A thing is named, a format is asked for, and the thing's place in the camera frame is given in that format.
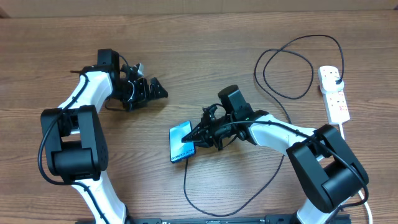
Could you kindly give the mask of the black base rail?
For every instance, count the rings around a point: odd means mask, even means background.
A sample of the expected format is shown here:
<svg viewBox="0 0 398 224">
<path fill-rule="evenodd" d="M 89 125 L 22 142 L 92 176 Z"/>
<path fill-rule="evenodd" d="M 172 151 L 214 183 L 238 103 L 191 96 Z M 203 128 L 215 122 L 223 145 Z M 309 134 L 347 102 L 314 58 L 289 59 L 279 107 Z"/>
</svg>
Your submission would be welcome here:
<svg viewBox="0 0 398 224">
<path fill-rule="evenodd" d="M 235 217 L 235 218 L 220 218 L 216 220 L 209 220 L 204 218 L 199 219 L 174 219 L 161 220 L 160 218 L 140 218 L 131 219 L 127 223 L 135 224 L 289 224 L 292 221 L 293 215 L 266 215 L 265 217 Z"/>
</svg>

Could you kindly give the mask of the blue Galaxy smartphone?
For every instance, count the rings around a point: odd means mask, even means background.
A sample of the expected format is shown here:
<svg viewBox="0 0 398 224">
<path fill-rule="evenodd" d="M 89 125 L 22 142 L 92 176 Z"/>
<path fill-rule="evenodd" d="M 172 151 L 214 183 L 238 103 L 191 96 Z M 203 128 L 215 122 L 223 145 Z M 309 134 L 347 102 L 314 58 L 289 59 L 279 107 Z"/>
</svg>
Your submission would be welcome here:
<svg viewBox="0 0 398 224">
<path fill-rule="evenodd" d="M 182 142 L 185 137 L 192 130 L 190 121 L 185 121 L 169 130 L 169 143 L 170 143 L 170 161 L 177 163 L 183 159 L 187 159 L 196 153 L 194 143 Z"/>
</svg>

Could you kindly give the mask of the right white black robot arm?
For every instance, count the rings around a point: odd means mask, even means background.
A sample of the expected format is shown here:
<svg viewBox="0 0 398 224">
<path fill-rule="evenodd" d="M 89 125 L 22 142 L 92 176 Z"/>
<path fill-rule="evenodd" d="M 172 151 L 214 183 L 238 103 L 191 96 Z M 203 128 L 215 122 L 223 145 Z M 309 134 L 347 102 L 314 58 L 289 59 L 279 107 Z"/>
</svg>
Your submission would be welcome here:
<svg viewBox="0 0 398 224">
<path fill-rule="evenodd" d="M 179 141 L 222 149 L 223 139 L 234 137 L 287 156 L 307 197 L 290 223 L 342 223 L 340 211 L 368 201 L 368 174 L 332 125 L 301 128 L 254 111 L 237 85 L 221 90 L 218 98 L 225 115 L 215 117 L 216 104 L 204 108 L 199 124 Z"/>
</svg>

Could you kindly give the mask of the white power strip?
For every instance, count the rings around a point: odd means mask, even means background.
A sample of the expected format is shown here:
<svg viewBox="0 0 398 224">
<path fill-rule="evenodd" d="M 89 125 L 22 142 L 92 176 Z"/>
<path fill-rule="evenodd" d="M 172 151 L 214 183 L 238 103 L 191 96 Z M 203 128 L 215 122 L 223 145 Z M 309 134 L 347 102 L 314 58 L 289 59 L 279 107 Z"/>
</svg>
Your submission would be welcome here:
<svg viewBox="0 0 398 224">
<path fill-rule="evenodd" d="M 318 69 L 318 78 L 320 81 L 321 76 L 331 78 L 335 77 L 340 80 L 340 74 L 336 67 L 325 65 Z M 345 98 L 344 91 L 322 94 L 325 104 L 326 115 L 330 124 L 343 124 L 350 120 L 348 106 Z"/>
</svg>

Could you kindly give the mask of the white charger plug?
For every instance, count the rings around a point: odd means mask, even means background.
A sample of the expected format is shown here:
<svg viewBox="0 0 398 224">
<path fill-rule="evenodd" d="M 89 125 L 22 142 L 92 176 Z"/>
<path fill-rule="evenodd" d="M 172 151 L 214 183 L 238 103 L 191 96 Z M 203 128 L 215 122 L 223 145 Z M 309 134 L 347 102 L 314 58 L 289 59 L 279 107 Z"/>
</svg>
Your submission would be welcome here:
<svg viewBox="0 0 398 224">
<path fill-rule="evenodd" d="M 335 77 L 327 78 L 321 76 L 320 78 L 320 90 L 323 94 L 329 94 L 334 92 L 339 92 L 344 89 L 345 83 L 341 81 L 337 83 L 338 79 L 336 80 Z"/>
</svg>

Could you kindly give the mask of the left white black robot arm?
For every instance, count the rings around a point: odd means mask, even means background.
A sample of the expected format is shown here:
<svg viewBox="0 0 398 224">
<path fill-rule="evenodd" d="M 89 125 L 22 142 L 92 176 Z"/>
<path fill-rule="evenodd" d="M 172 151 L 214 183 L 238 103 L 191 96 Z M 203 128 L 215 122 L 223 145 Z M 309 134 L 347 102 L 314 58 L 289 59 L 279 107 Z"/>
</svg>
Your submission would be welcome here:
<svg viewBox="0 0 398 224">
<path fill-rule="evenodd" d="M 141 63 L 121 64 L 123 58 L 112 49 L 99 49 L 97 63 L 77 71 L 80 81 L 68 99 L 40 116 L 39 172 L 53 185 L 76 189 L 91 210 L 93 223 L 134 221 L 106 171 L 109 153 L 98 116 L 102 106 L 115 99 L 130 112 L 168 96 L 158 79 L 144 78 Z"/>
</svg>

